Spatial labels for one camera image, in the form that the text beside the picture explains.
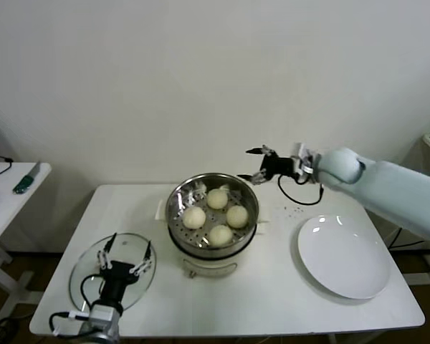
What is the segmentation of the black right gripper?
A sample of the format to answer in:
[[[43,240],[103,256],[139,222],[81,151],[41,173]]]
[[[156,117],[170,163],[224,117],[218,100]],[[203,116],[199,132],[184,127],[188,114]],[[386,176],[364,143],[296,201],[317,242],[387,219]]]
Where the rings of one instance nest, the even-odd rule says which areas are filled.
[[[261,147],[251,148],[246,151],[250,155],[263,155],[263,161],[260,166],[260,171],[249,174],[238,174],[237,177],[251,183],[252,185],[260,185],[270,181],[274,176],[287,176],[295,178],[295,161],[292,158],[279,157],[277,152],[266,145]]]

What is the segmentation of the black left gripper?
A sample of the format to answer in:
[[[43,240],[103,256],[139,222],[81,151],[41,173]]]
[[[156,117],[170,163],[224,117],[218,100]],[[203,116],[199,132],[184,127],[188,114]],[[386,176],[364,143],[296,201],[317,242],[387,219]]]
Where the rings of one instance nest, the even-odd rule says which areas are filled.
[[[140,264],[110,260],[110,250],[117,234],[114,233],[106,242],[102,250],[97,252],[97,260],[100,265],[100,275],[104,280],[100,300],[111,305],[121,304],[125,291],[129,285],[137,282],[136,276],[147,272],[151,265],[151,241],[148,242],[143,260]]]

